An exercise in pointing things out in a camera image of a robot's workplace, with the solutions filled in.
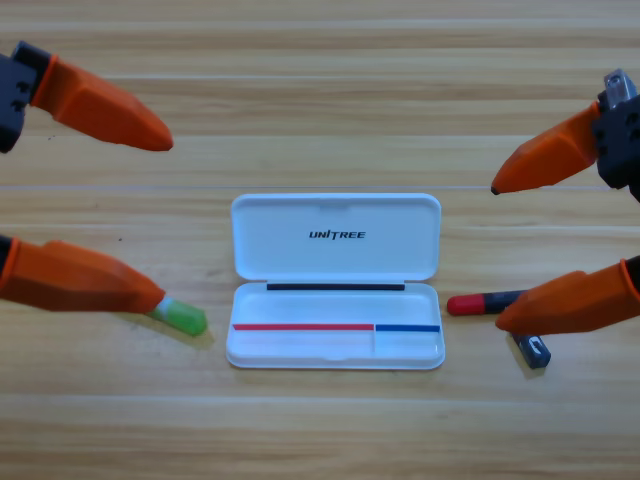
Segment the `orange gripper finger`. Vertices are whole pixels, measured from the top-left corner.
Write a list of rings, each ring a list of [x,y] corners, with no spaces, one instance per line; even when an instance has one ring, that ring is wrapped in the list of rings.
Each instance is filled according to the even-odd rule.
[[[516,335],[595,331],[639,315],[639,258],[593,273],[574,271],[522,293],[497,318]]]
[[[152,312],[165,291],[126,263],[62,241],[1,237],[1,298],[53,312]]]

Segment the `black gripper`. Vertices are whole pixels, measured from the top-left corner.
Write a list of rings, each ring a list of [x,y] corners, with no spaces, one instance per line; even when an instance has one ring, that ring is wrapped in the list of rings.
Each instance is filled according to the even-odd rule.
[[[555,185],[597,159],[601,179],[639,201],[639,93],[622,69],[586,109],[521,144],[491,183],[494,195]]]
[[[147,151],[174,145],[167,125],[133,94],[25,41],[1,55],[0,150],[10,152],[32,106],[97,140]]]

